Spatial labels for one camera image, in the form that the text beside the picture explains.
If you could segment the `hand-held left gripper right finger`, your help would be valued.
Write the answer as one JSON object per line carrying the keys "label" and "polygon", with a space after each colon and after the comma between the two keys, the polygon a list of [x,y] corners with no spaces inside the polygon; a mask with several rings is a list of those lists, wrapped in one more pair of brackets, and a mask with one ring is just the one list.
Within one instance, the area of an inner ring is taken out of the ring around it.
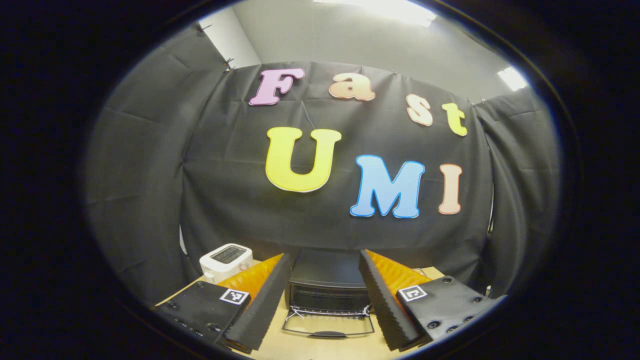
{"label": "hand-held left gripper right finger", "polygon": [[359,253],[358,269],[391,351],[438,342],[506,300],[480,294],[452,276],[430,278],[368,249]]}

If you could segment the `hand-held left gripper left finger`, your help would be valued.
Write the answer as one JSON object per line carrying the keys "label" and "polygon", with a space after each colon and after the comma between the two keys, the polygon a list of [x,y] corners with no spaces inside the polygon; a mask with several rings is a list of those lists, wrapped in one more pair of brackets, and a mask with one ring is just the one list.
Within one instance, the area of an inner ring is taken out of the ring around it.
{"label": "hand-held left gripper left finger", "polygon": [[153,307],[153,312],[204,346],[259,350],[290,278],[294,257],[285,252],[219,284],[196,281]]}

